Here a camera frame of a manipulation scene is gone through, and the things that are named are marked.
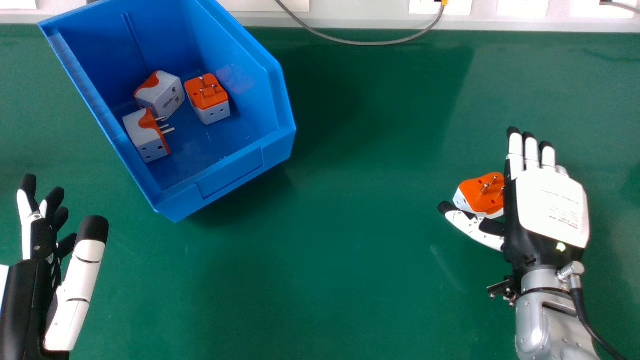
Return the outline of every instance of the green table surface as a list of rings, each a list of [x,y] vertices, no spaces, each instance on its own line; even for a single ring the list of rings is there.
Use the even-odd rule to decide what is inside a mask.
[[[35,26],[0,26],[0,262],[15,191],[111,222],[74,359],[516,359],[502,255],[436,210],[501,171],[505,130],[557,148],[589,196],[586,303],[640,356],[640,36],[437,31],[396,47],[252,29],[284,68],[292,157],[188,219],[153,212]],[[392,38],[396,31],[338,31]]]

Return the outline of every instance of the robotic arm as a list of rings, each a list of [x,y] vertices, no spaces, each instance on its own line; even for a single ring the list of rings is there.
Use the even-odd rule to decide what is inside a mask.
[[[55,188],[40,205],[36,179],[27,175],[17,194],[22,224],[22,261],[0,265],[0,358],[66,360],[84,324],[109,223],[85,218],[77,234],[57,241],[68,219],[64,190]],[[72,254],[64,282],[62,259]]]
[[[515,345],[521,360],[598,360],[592,338],[613,358],[624,360],[591,328],[584,310],[579,261],[589,241],[589,212],[582,185],[556,165],[550,143],[538,145],[532,134],[520,134],[515,127],[507,136],[499,192],[505,222],[449,202],[441,203],[439,211],[473,240],[503,252],[511,264],[512,274],[487,290],[492,299],[502,295],[516,308]]]

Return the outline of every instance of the black cable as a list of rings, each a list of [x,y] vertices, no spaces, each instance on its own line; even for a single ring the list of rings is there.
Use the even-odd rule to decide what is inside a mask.
[[[589,323],[589,318],[587,317],[587,311],[584,306],[584,293],[582,292],[582,288],[571,289],[571,298],[573,299],[573,304],[575,305],[575,312],[578,315],[578,320],[584,325],[584,328],[587,330],[589,335],[600,344],[600,346],[605,349],[609,355],[611,355],[615,360],[626,360],[624,356],[622,356],[619,352],[616,351],[611,345],[609,345],[604,339],[591,327],[591,323]]]
[[[634,8],[633,6],[629,6],[629,5],[626,5],[626,4],[614,3],[611,0],[601,1],[600,5],[613,6],[613,7],[616,7],[616,8],[621,8],[621,9],[629,10],[630,12],[634,12],[634,13],[640,14],[640,9],[638,9],[638,8]]]
[[[442,18],[442,14],[444,13],[444,8],[445,8],[445,4],[446,4],[445,1],[442,2],[442,5],[440,6],[440,10],[438,11],[438,15],[436,15],[435,20],[429,26],[427,26],[422,31],[420,31],[420,32],[418,32],[416,34],[411,35],[410,37],[406,37],[406,38],[402,38],[402,39],[398,39],[398,40],[391,40],[391,41],[352,41],[352,40],[344,40],[344,39],[341,39],[341,38],[332,37],[332,36],[329,36],[327,34],[321,33],[320,31],[310,27],[309,25],[307,25],[307,23],[305,23],[299,17],[297,17],[296,14],[294,14],[291,10],[289,10],[289,8],[286,5],[284,5],[281,0],[274,0],[274,1],[278,5],[280,5],[282,10],[284,10],[287,14],[289,14],[289,16],[291,16],[292,19],[294,19],[298,24],[300,24],[300,26],[305,28],[310,33],[312,33],[314,35],[317,35],[317,36],[319,36],[321,38],[325,38],[327,40],[333,41],[333,42],[338,42],[340,44],[357,45],[357,46],[397,45],[397,44],[403,44],[405,42],[409,42],[411,40],[419,38],[422,35],[428,33],[431,29],[433,29],[434,26],[436,26],[438,24],[438,22],[440,22],[440,19]]]

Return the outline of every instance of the blue plastic bin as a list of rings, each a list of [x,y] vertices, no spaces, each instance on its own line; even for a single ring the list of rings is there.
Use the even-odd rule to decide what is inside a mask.
[[[291,155],[296,125],[280,64],[213,0],[104,0],[39,24],[154,210],[178,222]],[[232,116],[203,125],[187,101],[170,156],[145,164],[122,117],[155,70],[211,72]]]

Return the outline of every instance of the gray cable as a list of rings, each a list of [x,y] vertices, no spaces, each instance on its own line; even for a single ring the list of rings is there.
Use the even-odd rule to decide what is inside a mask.
[[[634,8],[633,6],[629,6],[629,5],[626,5],[626,4],[613,3],[611,1],[601,1],[600,5],[615,6],[617,8],[629,10],[630,12],[634,12],[634,13],[640,14],[640,9]]]
[[[341,39],[341,38],[331,37],[329,35],[325,35],[325,34],[321,33],[320,31],[318,31],[318,30],[310,27],[309,25],[307,25],[304,21],[300,20],[300,18],[297,17],[296,14],[292,13],[292,11],[289,10],[288,7],[286,7],[286,5],[284,5],[282,3],[281,0],[274,0],[274,1],[276,3],[278,3],[278,5],[280,5],[282,10],[284,10],[287,14],[289,14],[289,16],[291,16],[292,19],[294,19],[298,24],[300,24],[300,26],[305,28],[310,33],[312,33],[314,35],[317,35],[317,36],[319,36],[321,38],[325,38],[327,40],[333,41],[333,42],[338,42],[340,44],[356,45],[356,46],[397,45],[397,44],[402,44],[402,43],[414,40],[416,38],[419,38],[422,35],[426,34],[429,30],[433,29],[433,27],[436,26],[438,24],[438,22],[440,22],[440,19],[442,18],[442,13],[444,13],[444,8],[445,8],[445,6],[441,6],[440,7],[440,11],[438,11],[438,15],[436,16],[435,20],[429,26],[427,26],[424,30],[420,31],[419,33],[413,34],[410,37],[401,38],[401,39],[398,39],[398,40],[391,40],[391,41],[352,41],[352,40],[344,40],[344,39]]]

